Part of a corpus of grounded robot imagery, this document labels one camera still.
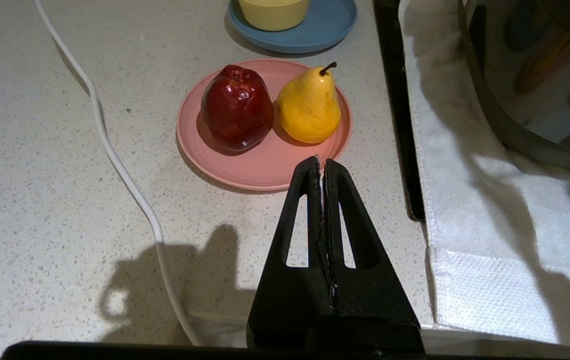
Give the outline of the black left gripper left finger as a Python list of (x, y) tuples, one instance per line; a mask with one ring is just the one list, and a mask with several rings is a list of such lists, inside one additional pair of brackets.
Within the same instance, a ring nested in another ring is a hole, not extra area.
[[(247, 347), (303, 350), (309, 333), (333, 312), (328, 279), (328, 252), (315, 156), (294, 169), (247, 321)], [(301, 196), (307, 196), (308, 266), (287, 265)]]

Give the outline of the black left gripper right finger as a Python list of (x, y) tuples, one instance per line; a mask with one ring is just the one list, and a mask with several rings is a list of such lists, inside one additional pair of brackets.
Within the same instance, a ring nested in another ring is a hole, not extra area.
[(349, 171), (324, 167), (330, 294), (341, 342), (358, 349), (422, 350), (421, 328)]

